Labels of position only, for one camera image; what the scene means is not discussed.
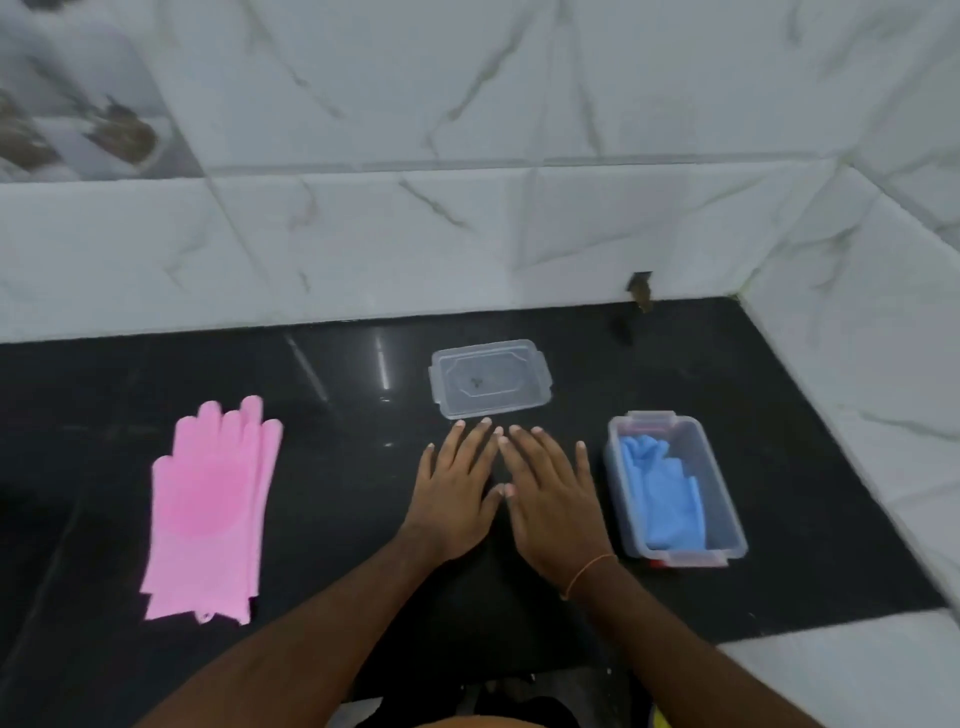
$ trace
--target black countertop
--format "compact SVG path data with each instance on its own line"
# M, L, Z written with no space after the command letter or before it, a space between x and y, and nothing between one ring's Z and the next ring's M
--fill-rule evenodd
M614 542L601 461L610 417L669 409L703 423L748 555L722 570L630 568L708 640L944 605L733 300L658 303L645 315L609 304L5 345L0 724L130 725L362 562L396 531L423 446L450 425L431 397L431 353L519 338L544 352L553 400L494 421L541 425L567 448L587 442ZM285 425L253 623L145 622L150 464L169 451L178 417L248 394ZM506 477L502 464L494 476ZM501 513L484 544L401 612L356 692L607 659L575 608L516 555Z

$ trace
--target hand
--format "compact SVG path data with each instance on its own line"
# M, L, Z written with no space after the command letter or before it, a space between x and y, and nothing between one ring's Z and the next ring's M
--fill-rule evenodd
M485 417L460 443L466 428L461 420L446 436L435 467L433 443L426 446L420 457L417 484L400 532L430 540L437 549L439 563L463 556L483 541L503 499L500 486L491 489L482 501L480 498L503 427L493 431L476 463L473 462L490 425L490 418Z
M505 486L520 555L561 591L597 556L613 553L597 500L587 446L577 443L577 469L540 427L510 428L516 446L498 438L514 482ZM524 460L520 454L526 454Z

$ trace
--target plastic container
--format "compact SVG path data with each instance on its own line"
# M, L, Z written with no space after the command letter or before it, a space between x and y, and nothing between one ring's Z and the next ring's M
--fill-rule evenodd
M527 339L434 352L428 372L449 420L539 407L552 397L546 359Z
M643 523L629 506L630 488L620 453L621 435L650 435L670 443L668 456L684 463L684 474L695 475L704 504L707 549L703 551L654 550L648 548ZM729 559L747 553L747 540L717 467L703 426L692 417L674 412L628 412L610 420L604 453L613 507L620 526L623 550L630 556L661 562L667 567L724 567Z

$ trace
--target clear container lid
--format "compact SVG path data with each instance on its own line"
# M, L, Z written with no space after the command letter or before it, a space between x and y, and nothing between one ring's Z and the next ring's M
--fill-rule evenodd
M552 397L546 359L527 339L434 352L428 372L449 420L539 407Z

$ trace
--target person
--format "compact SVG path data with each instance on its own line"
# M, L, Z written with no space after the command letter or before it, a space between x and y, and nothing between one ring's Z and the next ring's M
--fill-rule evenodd
M391 620L440 564L490 530L502 499L519 553L579 605L617 646L672 728L819 725L659 604L613 555L587 448L571 464L545 431L510 437L484 419L450 430L420 458L409 511L374 556L236 644L186 681L139 728L326 726ZM482 496L500 453L512 481ZM507 717L450 717L435 725L523 726Z

